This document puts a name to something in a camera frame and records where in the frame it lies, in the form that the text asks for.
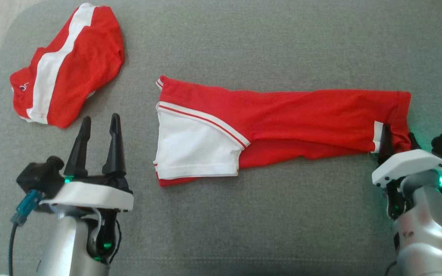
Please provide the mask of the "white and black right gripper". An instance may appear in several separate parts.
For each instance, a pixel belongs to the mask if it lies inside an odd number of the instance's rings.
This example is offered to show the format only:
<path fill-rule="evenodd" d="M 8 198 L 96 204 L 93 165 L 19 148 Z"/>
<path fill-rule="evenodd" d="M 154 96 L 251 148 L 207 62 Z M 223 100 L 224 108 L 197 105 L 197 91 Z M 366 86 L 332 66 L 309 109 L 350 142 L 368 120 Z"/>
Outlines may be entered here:
<path fill-rule="evenodd" d="M 372 183 L 385 190 L 387 215 L 397 220 L 413 206 L 412 195 L 421 187 L 442 187 L 442 158 L 422 150 L 415 134 L 408 138 L 411 151 L 395 154 L 389 124 L 383 124 L 377 163 Z"/>

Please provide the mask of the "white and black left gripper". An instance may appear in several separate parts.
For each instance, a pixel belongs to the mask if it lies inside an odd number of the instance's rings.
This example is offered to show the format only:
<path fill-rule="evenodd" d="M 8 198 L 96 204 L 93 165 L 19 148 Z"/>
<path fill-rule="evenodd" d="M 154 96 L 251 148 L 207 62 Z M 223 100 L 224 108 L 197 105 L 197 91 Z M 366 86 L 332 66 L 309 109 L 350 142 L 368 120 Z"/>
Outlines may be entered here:
<path fill-rule="evenodd" d="M 104 175 L 126 175 L 121 119 L 112 114 L 111 141 Z M 91 137 L 91 118 L 84 117 L 72 146 L 64 175 L 86 177 L 87 144 Z M 134 196 L 126 180 L 109 180 L 103 185 L 90 181 L 66 181 L 52 199 L 39 203 L 39 212 L 55 214 L 56 227 L 51 234 L 40 265 L 110 265 L 122 243 L 117 220 L 121 212 L 133 209 Z"/>

